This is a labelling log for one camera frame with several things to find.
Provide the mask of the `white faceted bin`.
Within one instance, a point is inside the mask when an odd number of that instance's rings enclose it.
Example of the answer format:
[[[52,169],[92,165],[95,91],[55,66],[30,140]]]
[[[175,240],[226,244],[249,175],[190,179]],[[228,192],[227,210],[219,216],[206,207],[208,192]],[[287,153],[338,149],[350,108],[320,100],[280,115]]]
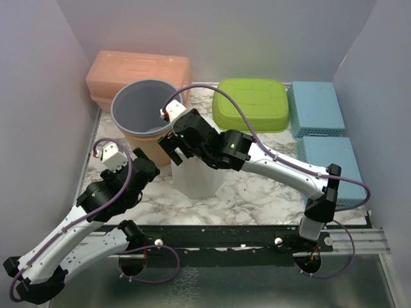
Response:
[[[175,152],[182,163],[171,163],[174,187],[189,199],[213,197],[224,183],[224,171],[208,167],[197,157],[186,158],[180,148]]]

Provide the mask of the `orange round bin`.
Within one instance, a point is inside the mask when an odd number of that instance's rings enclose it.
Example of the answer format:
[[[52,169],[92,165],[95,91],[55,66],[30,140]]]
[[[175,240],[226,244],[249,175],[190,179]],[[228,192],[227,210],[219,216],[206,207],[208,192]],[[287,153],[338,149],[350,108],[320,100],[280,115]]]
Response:
[[[170,123],[164,122],[155,112],[144,111],[121,112],[116,121],[132,149],[141,148],[157,166],[170,164],[169,156],[157,143],[170,132]]]

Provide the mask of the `blue-grey round bin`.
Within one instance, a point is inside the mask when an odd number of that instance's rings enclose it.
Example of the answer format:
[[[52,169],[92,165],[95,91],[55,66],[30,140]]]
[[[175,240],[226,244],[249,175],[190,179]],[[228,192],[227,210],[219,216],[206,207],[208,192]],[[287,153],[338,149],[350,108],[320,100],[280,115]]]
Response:
[[[114,97],[110,114],[116,126],[130,135],[151,137],[171,128],[160,118],[160,109],[177,92],[163,80],[141,80],[122,88]]]

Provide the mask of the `green plastic tray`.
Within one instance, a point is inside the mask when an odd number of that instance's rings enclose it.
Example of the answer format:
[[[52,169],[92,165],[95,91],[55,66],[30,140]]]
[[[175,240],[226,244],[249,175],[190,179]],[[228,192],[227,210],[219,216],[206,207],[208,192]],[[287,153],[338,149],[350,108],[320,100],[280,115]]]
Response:
[[[237,103],[256,132],[282,132],[288,128],[288,98],[281,82],[230,78],[221,81],[218,88]],[[234,105],[217,92],[213,96],[212,115],[223,130],[249,130]]]

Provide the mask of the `large blue perforated basket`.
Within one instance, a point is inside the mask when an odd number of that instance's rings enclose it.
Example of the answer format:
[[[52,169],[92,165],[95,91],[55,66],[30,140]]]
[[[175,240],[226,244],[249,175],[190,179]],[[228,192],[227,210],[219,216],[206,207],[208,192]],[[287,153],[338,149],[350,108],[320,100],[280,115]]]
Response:
[[[345,124],[331,82],[293,81],[286,91],[292,137],[340,137]]]

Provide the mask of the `small blue perforated basket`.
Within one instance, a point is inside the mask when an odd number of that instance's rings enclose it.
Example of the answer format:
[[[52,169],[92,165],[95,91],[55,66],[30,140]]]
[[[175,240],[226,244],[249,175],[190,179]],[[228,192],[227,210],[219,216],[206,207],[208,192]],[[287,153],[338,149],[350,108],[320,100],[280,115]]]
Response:
[[[341,176],[362,181],[353,146],[347,137],[305,136],[296,145],[297,159],[308,164],[327,167],[336,164]],[[356,184],[340,182],[337,205],[351,207],[366,197],[365,189]]]

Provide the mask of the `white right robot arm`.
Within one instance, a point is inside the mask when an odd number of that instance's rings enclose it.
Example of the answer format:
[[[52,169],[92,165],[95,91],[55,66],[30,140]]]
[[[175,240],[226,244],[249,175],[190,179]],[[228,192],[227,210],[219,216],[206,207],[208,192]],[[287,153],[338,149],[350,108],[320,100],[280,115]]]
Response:
[[[296,246],[309,251],[317,245],[324,225],[333,220],[341,167],[319,167],[260,146],[256,138],[237,130],[219,132],[196,109],[188,110],[179,102],[161,111],[171,131],[160,138],[160,147],[180,165],[196,157],[213,169],[255,173],[281,182],[307,196],[304,215],[295,235]]]

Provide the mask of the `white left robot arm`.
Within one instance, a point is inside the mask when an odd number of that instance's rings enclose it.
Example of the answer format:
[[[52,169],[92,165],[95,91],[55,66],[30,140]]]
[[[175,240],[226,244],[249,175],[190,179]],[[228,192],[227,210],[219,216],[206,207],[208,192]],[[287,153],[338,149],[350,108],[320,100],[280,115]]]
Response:
[[[13,302],[43,304],[93,262],[140,249],[144,235],[132,220],[123,220],[102,238],[80,246],[111,218],[135,207],[143,189],[159,175],[155,163],[140,148],[133,153],[136,158],[113,142],[96,150],[94,155],[106,166],[101,179],[87,186],[63,221],[40,244],[23,256],[4,261],[4,269],[13,279],[9,289]]]

